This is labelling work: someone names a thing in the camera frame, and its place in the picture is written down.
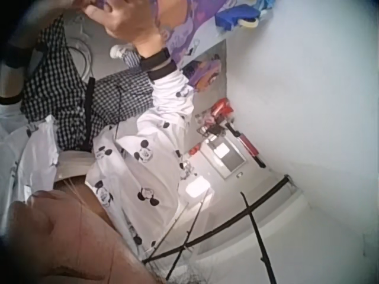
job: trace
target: light fixture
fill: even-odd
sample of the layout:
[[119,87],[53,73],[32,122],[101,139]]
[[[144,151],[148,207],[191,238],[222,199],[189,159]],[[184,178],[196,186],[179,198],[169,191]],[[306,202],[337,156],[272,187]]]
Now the light fixture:
[[187,186],[185,191],[189,194],[190,197],[196,198],[205,191],[207,191],[210,187],[211,184],[209,183],[209,181],[204,179],[203,176],[199,176],[196,178],[196,180],[194,180]]
[[225,143],[221,143],[213,151],[217,157],[222,159],[227,153],[229,153],[230,149],[225,145]]

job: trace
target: black wristband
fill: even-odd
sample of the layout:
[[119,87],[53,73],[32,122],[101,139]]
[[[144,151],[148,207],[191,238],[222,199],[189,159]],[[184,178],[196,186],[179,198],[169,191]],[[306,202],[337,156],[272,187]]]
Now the black wristband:
[[21,68],[27,67],[29,65],[31,55],[33,53],[33,48],[21,49],[19,47],[13,46],[7,43],[4,48],[4,63],[10,68]]
[[23,98],[23,92],[19,93],[16,96],[12,96],[10,98],[2,98],[0,97],[0,105],[14,105],[18,102],[21,102],[21,99]]
[[170,58],[170,52],[168,48],[165,47],[160,52],[150,56],[148,58],[141,57],[141,69],[142,71],[149,71],[163,63],[165,63]]
[[171,60],[171,62],[169,64],[167,64],[166,66],[159,68],[158,70],[149,71],[147,73],[147,75],[150,78],[150,80],[155,81],[155,80],[161,79],[161,78],[171,74],[172,72],[176,71],[177,69],[178,68],[176,66],[175,61]]

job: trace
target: skin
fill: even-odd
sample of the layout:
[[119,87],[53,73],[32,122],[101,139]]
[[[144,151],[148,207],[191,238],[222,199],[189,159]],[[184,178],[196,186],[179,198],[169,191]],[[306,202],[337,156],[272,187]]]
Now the skin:
[[44,281],[158,283],[111,226],[65,192],[37,192],[10,213],[11,245]]
[[[62,0],[58,8],[73,4],[78,2]],[[149,0],[108,0],[105,10],[85,5],[83,11],[111,36],[132,42],[143,57],[164,46]],[[27,42],[21,35],[15,39]],[[80,181],[75,193],[60,185],[60,190],[36,192],[25,203],[14,202],[9,212],[9,245],[42,283],[163,283],[136,259]]]
[[188,11],[187,0],[158,0],[158,18],[161,26],[173,30],[183,24]]

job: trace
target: white sneaker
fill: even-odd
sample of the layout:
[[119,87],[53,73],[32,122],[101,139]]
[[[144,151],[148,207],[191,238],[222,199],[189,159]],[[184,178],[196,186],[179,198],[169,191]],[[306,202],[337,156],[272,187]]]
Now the white sneaker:
[[123,54],[126,51],[132,51],[134,50],[134,47],[131,43],[128,44],[116,44],[115,46],[112,46],[110,51],[110,56],[113,59],[122,59]]

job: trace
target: white shirt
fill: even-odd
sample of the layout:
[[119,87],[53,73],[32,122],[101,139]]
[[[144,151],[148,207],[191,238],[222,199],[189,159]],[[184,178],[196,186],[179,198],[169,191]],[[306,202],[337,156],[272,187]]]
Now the white shirt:
[[[187,82],[178,70],[154,81],[154,107],[137,120],[136,135],[125,135],[126,123],[121,122],[117,137],[117,127],[110,125],[94,139],[95,162],[86,184],[118,232],[125,239],[138,235],[145,249],[162,237],[178,207],[181,156],[194,108],[194,91]],[[0,194],[3,232],[12,201],[52,190],[54,180],[86,171],[92,159],[75,154],[71,159],[69,153],[59,157],[53,117],[27,124],[19,107],[0,106],[0,186],[7,189]]]

